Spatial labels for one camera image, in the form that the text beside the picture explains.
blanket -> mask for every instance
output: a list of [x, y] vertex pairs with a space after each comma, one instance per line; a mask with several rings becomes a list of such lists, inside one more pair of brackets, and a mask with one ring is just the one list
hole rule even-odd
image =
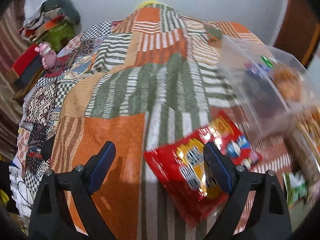
[[[223, 205], [190, 228], [142, 155], [207, 125], [220, 109], [241, 131], [248, 128], [217, 69], [222, 34], [261, 42], [238, 23], [201, 21], [160, 4], [71, 40], [55, 72], [42, 77], [25, 101], [17, 157], [32, 194], [48, 168], [71, 171], [112, 141], [116, 158], [92, 199], [117, 239], [203, 239]], [[45, 161], [35, 148], [53, 135], [52, 156]], [[281, 178], [291, 170], [282, 135], [253, 147], [264, 158], [255, 172], [273, 169]], [[253, 197], [235, 233], [244, 229]], [[70, 192], [67, 202], [75, 225], [85, 230]]]

striped curtain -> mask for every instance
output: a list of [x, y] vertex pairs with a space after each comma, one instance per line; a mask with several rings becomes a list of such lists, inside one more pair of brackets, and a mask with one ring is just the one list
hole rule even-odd
[[0, 154], [9, 160], [17, 145], [22, 107], [12, 101], [15, 91], [5, 75], [28, 47], [18, 32], [24, 20], [24, 3], [13, 0], [0, 21]]

pink toy figure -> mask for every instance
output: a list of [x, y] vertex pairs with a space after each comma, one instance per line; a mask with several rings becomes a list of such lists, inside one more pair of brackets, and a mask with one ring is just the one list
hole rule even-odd
[[35, 47], [35, 51], [39, 52], [42, 57], [43, 68], [51, 73], [55, 66], [57, 54], [51, 49], [50, 44], [47, 42], [40, 43], [39, 47]]

metal screw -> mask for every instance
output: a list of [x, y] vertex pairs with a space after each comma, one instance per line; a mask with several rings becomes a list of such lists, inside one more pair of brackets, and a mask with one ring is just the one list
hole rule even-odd
[[79, 164], [75, 167], [76, 171], [82, 171], [84, 166], [82, 164]]
[[268, 170], [267, 173], [270, 175], [270, 176], [275, 176], [275, 172], [273, 170]]
[[238, 165], [236, 166], [237, 171], [243, 172], [245, 170], [244, 166]]
[[47, 170], [45, 173], [44, 173], [46, 176], [50, 176], [52, 174], [52, 170]]

yellow fabric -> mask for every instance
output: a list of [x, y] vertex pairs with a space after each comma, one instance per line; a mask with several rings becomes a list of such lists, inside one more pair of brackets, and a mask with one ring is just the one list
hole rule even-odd
[[149, 4], [154, 4], [154, 3], [159, 3], [156, 0], [145, 0], [142, 3], [140, 3], [140, 5], [138, 6], [138, 8], [143, 8]]
[[8, 195], [2, 189], [0, 189], [0, 203], [4, 206], [7, 206], [8, 202], [9, 202]]

